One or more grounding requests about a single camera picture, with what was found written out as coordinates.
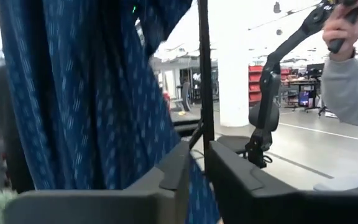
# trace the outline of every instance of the black frame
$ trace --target black frame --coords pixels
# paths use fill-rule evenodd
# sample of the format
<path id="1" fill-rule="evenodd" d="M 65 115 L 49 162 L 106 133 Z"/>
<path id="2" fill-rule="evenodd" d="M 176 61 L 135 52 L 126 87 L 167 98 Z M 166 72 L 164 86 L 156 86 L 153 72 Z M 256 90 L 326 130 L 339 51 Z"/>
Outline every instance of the black frame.
<path id="1" fill-rule="evenodd" d="M 208 0 L 198 0 L 198 22 L 200 26 L 201 117 L 204 151 L 206 152 L 211 148 L 209 142 L 215 140 Z"/>

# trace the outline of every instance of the desk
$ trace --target desk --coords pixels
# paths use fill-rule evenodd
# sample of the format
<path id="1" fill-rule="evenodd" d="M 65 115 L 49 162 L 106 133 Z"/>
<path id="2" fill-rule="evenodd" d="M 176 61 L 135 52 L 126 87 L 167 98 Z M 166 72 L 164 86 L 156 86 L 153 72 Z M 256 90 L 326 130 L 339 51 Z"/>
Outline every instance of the desk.
<path id="1" fill-rule="evenodd" d="M 317 90 L 319 88 L 320 82 L 317 81 L 316 79 L 311 79 L 311 80 L 286 80 L 283 81 L 283 85 L 287 86 L 287 87 L 291 87 L 291 86 L 297 86 L 298 87 L 298 105 L 293 105 L 293 106 L 286 106 L 287 108 L 292 108 L 293 111 L 295 111 L 296 108 L 300 107 L 299 105 L 299 93 L 301 91 L 308 91 L 310 93 L 309 95 L 309 99 L 312 99 L 312 104 L 311 106 L 306 106 L 305 107 L 305 111 L 308 112 L 308 110 L 313 110 L 313 109 L 319 109 L 319 106 L 316 105 L 316 99 L 318 97 L 318 93 Z"/>

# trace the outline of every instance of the blue patterned fabric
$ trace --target blue patterned fabric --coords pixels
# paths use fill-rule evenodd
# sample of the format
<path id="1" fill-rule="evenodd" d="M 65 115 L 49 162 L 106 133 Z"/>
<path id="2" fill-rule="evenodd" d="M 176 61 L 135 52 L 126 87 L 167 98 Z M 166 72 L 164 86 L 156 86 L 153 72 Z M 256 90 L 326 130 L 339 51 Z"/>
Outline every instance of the blue patterned fabric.
<path id="1" fill-rule="evenodd" d="M 179 142 L 148 61 L 190 5 L 0 0 L 12 100 L 37 189 L 124 189 Z M 218 217 L 192 161 L 187 222 Z"/>

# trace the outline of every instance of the black robotic arm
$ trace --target black robotic arm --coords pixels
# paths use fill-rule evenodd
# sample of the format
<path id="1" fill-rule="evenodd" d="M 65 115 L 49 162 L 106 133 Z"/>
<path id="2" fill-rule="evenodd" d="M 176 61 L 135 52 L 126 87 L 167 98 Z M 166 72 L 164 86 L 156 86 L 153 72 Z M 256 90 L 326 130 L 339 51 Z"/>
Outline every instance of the black robotic arm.
<path id="1" fill-rule="evenodd" d="M 249 113 L 249 121 L 255 126 L 255 131 L 246 144 L 247 159 L 259 168 L 267 165 L 264 151 L 268 150 L 272 143 L 271 132 L 277 129 L 280 116 L 278 106 L 273 102 L 281 84 L 280 61 L 296 46 L 323 28 L 333 7 L 334 4 L 330 1 L 322 0 L 303 21 L 301 27 L 267 57 L 259 83 L 262 99 Z"/>

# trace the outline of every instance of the gray sweatshirt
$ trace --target gray sweatshirt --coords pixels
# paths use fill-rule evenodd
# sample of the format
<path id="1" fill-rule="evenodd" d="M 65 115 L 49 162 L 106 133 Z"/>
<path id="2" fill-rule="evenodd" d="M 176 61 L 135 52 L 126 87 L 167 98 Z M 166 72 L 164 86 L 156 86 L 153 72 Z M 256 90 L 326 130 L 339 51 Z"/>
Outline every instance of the gray sweatshirt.
<path id="1" fill-rule="evenodd" d="M 358 126 L 358 61 L 328 59 L 321 78 L 324 104 L 341 121 Z"/>

